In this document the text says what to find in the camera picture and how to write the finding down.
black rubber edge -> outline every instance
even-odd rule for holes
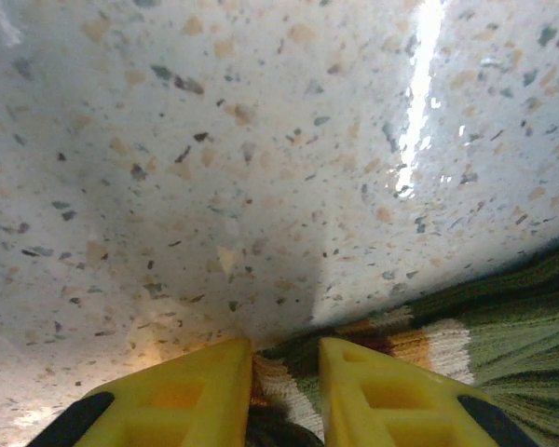
[[[78,400],[68,407],[27,447],[73,447],[114,401],[103,392]]]
[[[539,447],[499,407],[473,396],[457,400],[499,447]]]

speckled white surface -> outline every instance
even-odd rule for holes
[[[0,445],[559,237],[559,1],[0,0]]]

striped fabric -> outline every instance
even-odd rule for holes
[[[539,445],[559,446],[559,250],[255,355],[253,404],[285,408],[322,439],[318,342],[391,355],[482,388]]]

knitted blanket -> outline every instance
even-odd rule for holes
[[[310,434],[322,440],[322,336],[478,386],[539,445],[559,446],[559,250],[258,353],[247,444],[322,445]]]

yellow plastic part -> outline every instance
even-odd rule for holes
[[[327,447],[498,447],[457,396],[485,393],[353,343],[320,341]]]
[[[115,400],[75,447],[243,447],[251,365],[236,339],[95,388]]]

